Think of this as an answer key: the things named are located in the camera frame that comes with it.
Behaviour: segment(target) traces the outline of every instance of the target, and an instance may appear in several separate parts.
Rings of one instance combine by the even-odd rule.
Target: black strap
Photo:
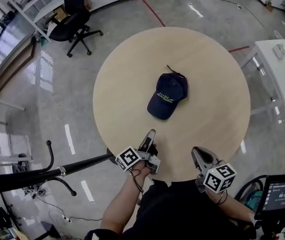
[[[168,65],[167,65],[167,67],[168,67],[172,72],[174,72],[174,73],[178,74],[178,76],[180,76],[180,77],[182,77],[182,78],[186,78],[186,79],[187,79],[187,77],[185,77],[183,74],[178,73],[178,72],[176,72],[175,70],[172,70],[170,66],[168,66]]]

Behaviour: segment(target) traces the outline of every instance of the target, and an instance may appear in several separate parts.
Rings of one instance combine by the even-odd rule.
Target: round wooden table
[[[166,65],[188,80],[188,97],[168,120],[153,117],[147,105]],[[245,137],[250,94],[240,67],[210,37],[180,27],[153,28],[122,42],[103,63],[93,90],[98,131],[114,155],[138,148],[150,129],[160,169],[154,179],[196,179],[194,146],[204,147],[226,162]]]

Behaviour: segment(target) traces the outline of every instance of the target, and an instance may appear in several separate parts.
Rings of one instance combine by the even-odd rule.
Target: black office chair
[[[64,0],[64,7],[70,16],[67,16],[59,22],[54,18],[55,15],[53,15],[49,20],[56,23],[57,26],[52,30],[49,37],[58,42],[69,41],[71,43],[76,35],[76,39],[70,47],[67,56],[69,58],[73,56],[71,52],[79,41],[82,42],[83,46],[86,48],[87,55],[91,55],[92,52],[84,42],[84,38],[97,33],[100,33],[100,35],[103,36],[104,33],[101,30],[90,31],[90,27],[86,25],[91,13],[86,9],[84,0]]]

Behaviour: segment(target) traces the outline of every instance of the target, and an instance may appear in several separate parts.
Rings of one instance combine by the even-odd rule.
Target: chair base
[[[75,41],[73,42],[73,44],[71,45],[67,56],[69,58],[71,58],[73,55],[71,54],[72,50],[75,48],[75,46],[79,43],[79,41],[83,44],[83,46],[86,48],[87,50],[87,55],[91,55],[92,52],[89,50],[88,46],[86,45],[84,38],[89,37],[91,35],[97,34],[99,33],[101,36],[104,35],[104,33],[101,30],[95,30],[95,31],[90,31],[90,27],[87,25],[84,25],[82,30],[80,31],[80,33],[76,33],[76,38]]]

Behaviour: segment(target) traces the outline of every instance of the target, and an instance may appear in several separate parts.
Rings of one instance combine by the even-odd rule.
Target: power strip
[[[73,222],[70,218],[68,218],[68,217],[66,217],[66,216],[64,216],[64,215],[61,215],[61,217],[62,217],[64,220],[66,220],[66,221],[68,221],[68,222],[70,222],[70,223]]]

